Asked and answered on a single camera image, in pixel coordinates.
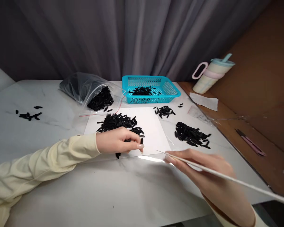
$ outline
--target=table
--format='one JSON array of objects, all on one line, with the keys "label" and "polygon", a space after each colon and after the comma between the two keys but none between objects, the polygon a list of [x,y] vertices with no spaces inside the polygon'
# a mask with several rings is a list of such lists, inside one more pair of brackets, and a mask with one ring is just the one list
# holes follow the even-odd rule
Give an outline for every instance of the table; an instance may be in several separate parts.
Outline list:
[{"label": "table", "polygon": [[[59,83],[24,80],[0,92],[0,163],[84,132],[87,118],[77,117],[77,104],[58,90]],[[210,131],[212,149],[199,150],[218,153],[233,165],[238,179],[267,189],[216,128],[187,115],[194,104],[175,86],[181,96],[168,105],[177,115],[161,121],[171,144],[190,148],[171,135],[178,121]],[[158,105],[122,103],[122,107]],[[40,121],[27,121],[15,114],[16,109],[43,114]],[[164,155],[150,157],[162,159]],[[270,200],[249,189],[246,193],[252,204]],[[41,184],[12,208],[6,226],[163,226],[211,212],[198,188],[173,166],[132,157],[79,164],[61,178]]]}]

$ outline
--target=blue lid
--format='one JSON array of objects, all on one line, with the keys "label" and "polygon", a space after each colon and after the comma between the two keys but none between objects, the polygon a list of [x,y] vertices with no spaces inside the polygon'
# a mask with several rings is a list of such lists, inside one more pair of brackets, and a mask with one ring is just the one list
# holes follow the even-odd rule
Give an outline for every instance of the blue lid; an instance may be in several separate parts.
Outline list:
[{"label": "blue lid", "polygon": [[214,64],[216,65],[220,65],[220,66],[224,66],[224,67],[232,67],[234,66],[236,63],[232,62],[232,61],[228,61],[228,59],[230,58],[230,56],[233,55],[231,53],[227,54],[225,56],[225,58],[220,59],[220,58],[213,58],[210,61],[212,61]]}]

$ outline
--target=ziploc bag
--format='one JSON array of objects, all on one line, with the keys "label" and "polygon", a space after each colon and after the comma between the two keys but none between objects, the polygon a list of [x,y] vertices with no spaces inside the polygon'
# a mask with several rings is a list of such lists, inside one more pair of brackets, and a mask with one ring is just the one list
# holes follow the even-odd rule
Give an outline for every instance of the ziploc bag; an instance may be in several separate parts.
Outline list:
[{"label": "ziploc bag", "polygon": [[[64,79],[60,83],[60,89],[71,96],[79,104],[79,116],[93,114],[106,115],[107,112],[104,111],[106,106],[108,106],[107,111],[112,109],[110,113],[115,113],[119,109],[122,97],[124,96],[123,89],[114,83],[97,75],[81,72],[77,72]],[[101,109],[90,108],[92,99],[106,89],[109,89],[113,103],[108,104]]]}]

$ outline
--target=paper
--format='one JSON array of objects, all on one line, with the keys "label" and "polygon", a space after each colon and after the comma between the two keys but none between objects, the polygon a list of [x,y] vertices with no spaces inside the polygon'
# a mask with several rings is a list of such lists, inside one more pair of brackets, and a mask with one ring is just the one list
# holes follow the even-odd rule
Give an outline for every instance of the paper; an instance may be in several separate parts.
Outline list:
[{"label": "paper", "polygon": [[211,120],[204,113],[202,113],[202,111],[199,109],[199,107],[196,104],[193,104],[191,106],[191,108],[188,111],[188,114],[193,116],[194,118],[197,118],[201,122],[204,122],[204,123],[210,125],[211,127],[215,127],[212,124]]},{"label": "paper", "polygon": [[[170,150],[169,143],[155,112],[152,107],[140,107],[140,108],[120,108],[117,114],[127,114],[128,117],[133,118],[136,116],[138,122],[137,126],[141,127],[145,138],[143,138],[144,152],[141,154],[140,150],[133,150],[129,154],[121,154],[120,158],[136,157],[141,155],[159,154],[156,150],[167,151]],[[99,121],[103,121],[106,116],[94,115],[88,119],[87,126],[84,134],[95,133],[101,124],[97,124]],[[101,154],[94,160],[111,160],[116,159],[115,154]]]},{"label": "paper", "polygon": [[189,97],[199,105],[205,106],[208,109],[212,109],[214,111],[218,111],[219,100],[217,98],[206,98],[195,93],[189,93]]}]

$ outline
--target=gray curtain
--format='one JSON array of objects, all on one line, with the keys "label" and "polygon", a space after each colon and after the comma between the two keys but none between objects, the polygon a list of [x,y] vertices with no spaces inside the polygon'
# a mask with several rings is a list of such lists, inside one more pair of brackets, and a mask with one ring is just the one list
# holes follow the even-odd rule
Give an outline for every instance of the gray curtain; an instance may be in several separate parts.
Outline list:
[{"label": "gray curtain", "polygon": [[15,81],[74,72],[190,80],[270,0],[0,0],[0,68]]}]

